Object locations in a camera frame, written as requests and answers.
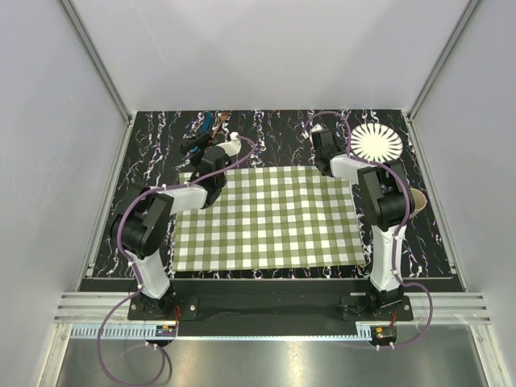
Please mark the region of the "white blue striped plate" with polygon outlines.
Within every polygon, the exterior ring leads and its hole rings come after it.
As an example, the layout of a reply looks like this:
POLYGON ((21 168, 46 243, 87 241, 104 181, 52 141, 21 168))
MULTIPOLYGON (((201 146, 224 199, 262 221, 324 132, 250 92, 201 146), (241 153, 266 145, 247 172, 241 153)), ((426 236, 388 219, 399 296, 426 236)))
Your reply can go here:
POLYGON ((403 143, 399 134, 391 127, 380 123, 366 123, 352 130, 351 150, 361 159, 385 163, 401 156, 403 143))

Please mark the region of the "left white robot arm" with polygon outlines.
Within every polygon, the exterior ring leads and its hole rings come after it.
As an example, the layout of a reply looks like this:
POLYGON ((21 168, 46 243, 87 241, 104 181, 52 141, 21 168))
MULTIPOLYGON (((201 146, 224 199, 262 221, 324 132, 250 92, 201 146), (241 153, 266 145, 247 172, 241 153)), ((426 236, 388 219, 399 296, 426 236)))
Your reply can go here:
POLYGON ((160 258, 170 217, 212 206, 227 183, 223 169, 240 150, 236 133, 220 144, 207 133, 185 139, 180 152, 189 155, 194 171, 184 187, 157 189, 134 184, 123 197, 122 207, 110 225, 110 237, 127 252, 139 289, 148 298, 146 310, 153 317, 167 318, 174 308, 173 298, 166 294, 170 281, 160 258))

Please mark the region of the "green checkered cloth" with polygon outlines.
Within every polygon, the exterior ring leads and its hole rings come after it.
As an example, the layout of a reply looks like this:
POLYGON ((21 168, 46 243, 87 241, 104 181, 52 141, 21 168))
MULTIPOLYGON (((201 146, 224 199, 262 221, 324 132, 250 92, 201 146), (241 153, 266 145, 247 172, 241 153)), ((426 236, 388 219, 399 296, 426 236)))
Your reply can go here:
POLYGON ((312 166, 226 177, 212 206, 177 215, 174 271, 365 264, 351 182, 312 166))

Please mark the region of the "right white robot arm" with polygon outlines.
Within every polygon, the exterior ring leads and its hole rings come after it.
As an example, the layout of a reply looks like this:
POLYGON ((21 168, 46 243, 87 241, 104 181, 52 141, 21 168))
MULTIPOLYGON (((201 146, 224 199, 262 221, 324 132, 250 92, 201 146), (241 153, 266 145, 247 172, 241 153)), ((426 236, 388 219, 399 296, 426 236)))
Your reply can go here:
POLYGON ((316 168, 322 175, 344 179, 359 187, 366 222, 373 231, 373 257, 369 283, 377 293, 366 299, 366 310, 375 319, 387 318, 395 309, 389 293, 401 292, 398 266, 406 224, 414 212, 414 198, 398 160, 368 161, 345 152, 328 129, 310 130, 316 168))

